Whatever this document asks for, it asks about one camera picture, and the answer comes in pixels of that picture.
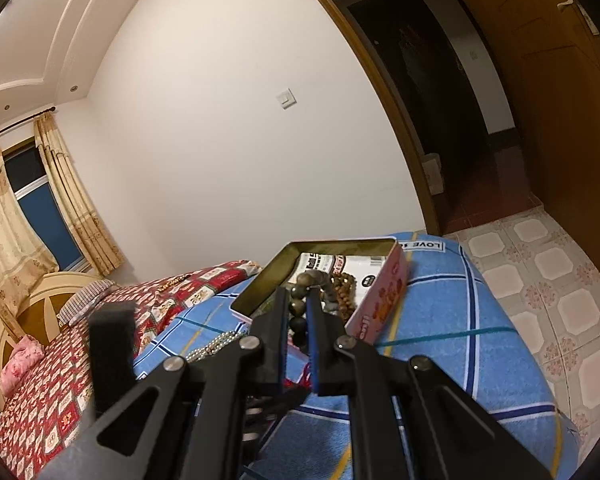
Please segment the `striped pillow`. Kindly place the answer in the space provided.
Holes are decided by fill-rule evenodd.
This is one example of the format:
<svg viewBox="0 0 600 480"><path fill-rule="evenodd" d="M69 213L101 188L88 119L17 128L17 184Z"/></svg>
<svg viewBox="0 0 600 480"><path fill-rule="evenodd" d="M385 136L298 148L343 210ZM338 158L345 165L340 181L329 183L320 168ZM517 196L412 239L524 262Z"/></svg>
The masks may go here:
<svg viewBox="0 0 600 480"><path fill-rule="evenodd" d="M73 326L116 288L111 280L91 282L73 294L60 309L57 318L61 326Z"/></svg>

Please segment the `right beige curtain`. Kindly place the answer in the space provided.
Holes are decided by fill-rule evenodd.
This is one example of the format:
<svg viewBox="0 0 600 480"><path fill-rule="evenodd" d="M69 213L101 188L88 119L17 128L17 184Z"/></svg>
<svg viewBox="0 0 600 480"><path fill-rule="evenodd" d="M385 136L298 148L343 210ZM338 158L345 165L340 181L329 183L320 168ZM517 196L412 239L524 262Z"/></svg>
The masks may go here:
<svg viewBox="0 0 600 480"><path fill-rule="evenodd" d="M122 252L85 191L53 114L35 118L33 130L50 189L73 241L92 269L110 275L124 263Z"/></svg>

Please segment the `beige curtain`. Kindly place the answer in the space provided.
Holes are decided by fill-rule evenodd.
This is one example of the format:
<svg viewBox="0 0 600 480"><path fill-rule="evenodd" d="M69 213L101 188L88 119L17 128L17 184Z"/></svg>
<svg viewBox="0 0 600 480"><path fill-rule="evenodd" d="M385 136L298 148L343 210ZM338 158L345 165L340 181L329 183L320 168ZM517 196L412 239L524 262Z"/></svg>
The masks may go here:
<svg viewBox="0 0 600 480"><path fill-rule="evenodd" d="M50 189L73 241L92 269L110 275L124 263L122 252L85 191L53 114L35 118L33 130Z"/></svg>
<svg viewBox="0 0 600 480"><path fill-rule="evenodd" d="M20 307L41 278L57 270L55 257L16 200L0 148L0 319L15 339L24 336L17 321Z"/></svg>

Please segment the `cream wooden headboard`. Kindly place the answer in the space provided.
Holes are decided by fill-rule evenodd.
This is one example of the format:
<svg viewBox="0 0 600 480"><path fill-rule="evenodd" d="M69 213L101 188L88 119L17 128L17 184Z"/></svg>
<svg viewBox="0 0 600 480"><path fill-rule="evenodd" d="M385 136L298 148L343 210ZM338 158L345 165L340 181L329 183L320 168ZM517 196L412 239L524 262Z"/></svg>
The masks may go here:
<svg viewBox="0 0 600 480"><path fill-rule="evenodd" d="M57 313L68 299L84 286L99 280L99 276L78 272L56 272L46 274L23 301L16 321L20 328L47 346L60 332ZM0 373L7 363L16 340L0 319ZM4 408L5 397L0 388L0 411Z"/></svg>

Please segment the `pink pillow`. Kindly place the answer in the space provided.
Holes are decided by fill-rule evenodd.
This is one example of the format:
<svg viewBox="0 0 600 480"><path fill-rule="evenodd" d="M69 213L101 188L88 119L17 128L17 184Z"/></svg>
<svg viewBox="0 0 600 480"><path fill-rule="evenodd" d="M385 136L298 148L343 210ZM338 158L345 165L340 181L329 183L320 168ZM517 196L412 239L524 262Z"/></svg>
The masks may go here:
<svg viewBox="0 0 600 480"><path fill-rule="evenodd" d="M15 345L7 364L0 373L0 389L5 398L8 398L18 387L23 377L26 376L38 362L45 356L44 348L30 335L23 336Z"/></svg>

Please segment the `beads lying on bed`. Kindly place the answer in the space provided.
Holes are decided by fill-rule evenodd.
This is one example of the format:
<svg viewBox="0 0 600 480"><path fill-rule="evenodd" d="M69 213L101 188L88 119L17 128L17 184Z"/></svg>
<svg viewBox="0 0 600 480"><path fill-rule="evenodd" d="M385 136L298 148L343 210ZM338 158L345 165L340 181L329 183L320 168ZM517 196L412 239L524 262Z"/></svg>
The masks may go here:
<svg viewBox="0 0 600 480"><path fill-rule="evenodd" d="M158 292L164 292L165 290L168 290L171 287L180 284L182 281L186 281L188 278L188 274L181 274L174 276L173 278L169 278L158 287Z"/></svg>

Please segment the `red patterned bed cover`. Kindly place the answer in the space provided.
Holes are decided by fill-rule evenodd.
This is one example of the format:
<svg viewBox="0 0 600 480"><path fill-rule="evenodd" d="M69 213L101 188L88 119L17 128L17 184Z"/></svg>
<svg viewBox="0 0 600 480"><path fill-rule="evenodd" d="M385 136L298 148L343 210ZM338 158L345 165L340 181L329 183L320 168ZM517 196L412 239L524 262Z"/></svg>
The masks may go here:
<svg viewBox="0 0 600 480"><path fill-rule="evenodd" d="M117 284L96 307L134 302L134 370L144 378L169 356L193 358L203 348L219 346L241 332L244 326L230 313L230 304L260 270L251 260L224 262L182 273L189 278L164 292L158 287L181 274ZM0 411L0 457L18 479L35 478L86 422L93 392L87 322L60 329L47 346L42 345L44 358L5 398Z"/></svg>

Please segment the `left beige curtain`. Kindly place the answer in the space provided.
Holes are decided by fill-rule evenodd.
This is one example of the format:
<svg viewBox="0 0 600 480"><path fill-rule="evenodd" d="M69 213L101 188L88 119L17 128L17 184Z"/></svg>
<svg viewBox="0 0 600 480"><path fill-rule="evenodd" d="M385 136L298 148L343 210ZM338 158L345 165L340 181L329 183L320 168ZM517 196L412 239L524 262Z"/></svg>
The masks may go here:
<svg viewBox="0 0 600 480"><path fill-rule="evenodd" d="M15 339L24 336L17 321L20 307L41 278L57 270L55 257L16 200L0 148L0 319Z"/></svg>

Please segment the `blue plaid table cloth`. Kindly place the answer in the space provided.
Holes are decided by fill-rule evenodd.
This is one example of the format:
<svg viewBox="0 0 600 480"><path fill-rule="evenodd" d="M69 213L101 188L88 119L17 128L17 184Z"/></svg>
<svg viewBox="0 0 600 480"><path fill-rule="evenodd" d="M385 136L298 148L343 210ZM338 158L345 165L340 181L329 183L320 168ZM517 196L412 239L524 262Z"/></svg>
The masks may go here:
<svg viewBox="0 0 600 480"><path fill-rule="evenodd" d="M406 361L432 359L550 471L576 471L576 427L557 407L545 377L486 280L457 242L396 234L410 270L405 297L376 342ZM349 479L346 398L308 396L266 437L247 479Z"/></svg>

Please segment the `pink metal tin box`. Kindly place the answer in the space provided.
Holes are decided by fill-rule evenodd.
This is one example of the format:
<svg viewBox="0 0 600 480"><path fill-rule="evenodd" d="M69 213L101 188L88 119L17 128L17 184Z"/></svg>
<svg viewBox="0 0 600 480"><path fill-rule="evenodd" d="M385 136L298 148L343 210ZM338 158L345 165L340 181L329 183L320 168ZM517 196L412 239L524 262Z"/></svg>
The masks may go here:
<svg viewBox="0 0 600 480"><path fill-rule="evenodd" d="M298 275L294 284L287 282L302 252L343 256L386 256L374 284L360 304L354 302L354 277L350 274L328 274L309 270ZM240 320L253 318L272 310L275 291L279 287L291 293L289 314L306 316L298 296L305 289L318 290L318 303L327 314L335 315L346 332L372 344L384 329L394 308L400 304L406 289L408 265L403 249L394 236L355 238L354 240L305 240L287 244L257 277L238 295L230 310Z"/></svg>

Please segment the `white printed paper in tin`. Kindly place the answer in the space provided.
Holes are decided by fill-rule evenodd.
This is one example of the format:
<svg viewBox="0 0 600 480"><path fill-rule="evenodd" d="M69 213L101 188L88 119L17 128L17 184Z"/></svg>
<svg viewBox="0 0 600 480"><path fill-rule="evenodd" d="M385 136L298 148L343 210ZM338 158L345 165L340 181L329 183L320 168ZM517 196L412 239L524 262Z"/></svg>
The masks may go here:
<svg viewBox="0 0 600 480"><path fill-rule="evenodd" d="M354 302L360 304L386 260L386 256L343 256L302 252L287 282L294 284L299 274L309 270L332 275L347 273L354 277Z"/></svg>

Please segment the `window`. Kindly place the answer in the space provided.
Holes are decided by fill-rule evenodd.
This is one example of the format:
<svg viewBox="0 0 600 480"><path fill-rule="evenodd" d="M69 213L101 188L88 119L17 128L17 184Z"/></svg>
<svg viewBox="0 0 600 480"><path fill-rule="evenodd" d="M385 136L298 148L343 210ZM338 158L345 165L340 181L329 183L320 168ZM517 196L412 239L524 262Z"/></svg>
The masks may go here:
<svg viewBox="0 0 600 480"><path fill-rule="evenodd" d="M34 140L7 151L5 167L20 208L55 257L59 270L85 271L87 262L61 217Z"/></svg>

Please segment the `black curtain rod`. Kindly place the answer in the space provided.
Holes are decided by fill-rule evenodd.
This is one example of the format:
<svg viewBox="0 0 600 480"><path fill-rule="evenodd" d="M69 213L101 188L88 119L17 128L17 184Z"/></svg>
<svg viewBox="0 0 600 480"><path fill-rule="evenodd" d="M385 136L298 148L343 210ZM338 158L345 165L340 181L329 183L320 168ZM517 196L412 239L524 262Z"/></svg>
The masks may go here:
<svg viewBox="0 0 600 480"><path fill-rule="evenodd" d="M36 113L33 113L29 116L23 117L19 120L16 120L15 122L12 122L11 124L8 124L7 126L3 127L0 129L0 136L6 132L9 132L12 129L18 128L24 124L26 124L27 122L32 122L33 119L38 118L38 116L42 116L46 113L55 113L57 110L57 106L50 106L47 107L45 110L39 110Z"/></svg>

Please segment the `brown wooden door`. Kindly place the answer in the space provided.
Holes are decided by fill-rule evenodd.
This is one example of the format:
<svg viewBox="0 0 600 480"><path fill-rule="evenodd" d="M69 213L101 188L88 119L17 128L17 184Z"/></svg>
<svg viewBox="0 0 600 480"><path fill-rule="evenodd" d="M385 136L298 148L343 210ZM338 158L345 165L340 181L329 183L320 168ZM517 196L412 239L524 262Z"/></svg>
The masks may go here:
<svg viewBox="0 0 600 480"><path fill-rule="evenodd" d="M533 193L600 271L600 36L565 0L462 0L524 138Z"/></svg>

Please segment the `brown door frame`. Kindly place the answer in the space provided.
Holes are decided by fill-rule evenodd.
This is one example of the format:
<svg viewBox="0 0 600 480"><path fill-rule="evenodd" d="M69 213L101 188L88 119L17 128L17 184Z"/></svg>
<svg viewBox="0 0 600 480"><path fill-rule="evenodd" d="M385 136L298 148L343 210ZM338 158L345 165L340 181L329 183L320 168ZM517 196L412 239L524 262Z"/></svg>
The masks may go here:
<svg viewBox="0 0 600 480"><path fill-rule="evenodd" d="M347 9L343 9L335 0L317 0L317 2L332 19L344 40L347 41L388 117L406 166L410 170L427 233L441 235L443 230L440 226L439 215L420 161L416 143L417 133L398 88L372 43L351 13Z"/></svg>

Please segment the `white wall switch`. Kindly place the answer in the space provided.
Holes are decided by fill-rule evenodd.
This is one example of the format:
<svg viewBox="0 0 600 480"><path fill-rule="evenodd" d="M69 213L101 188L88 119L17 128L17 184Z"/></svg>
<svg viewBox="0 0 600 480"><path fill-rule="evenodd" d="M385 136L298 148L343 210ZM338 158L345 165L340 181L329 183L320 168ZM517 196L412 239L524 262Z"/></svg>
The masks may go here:
<svg viewBox="0 0 600 480"><path fill-rule="evenodd" d="M289 107L292 107L297 103L296 97L289 88L280 92L279 95L276 96L276 100L283 110L288 110Z"/></svg>

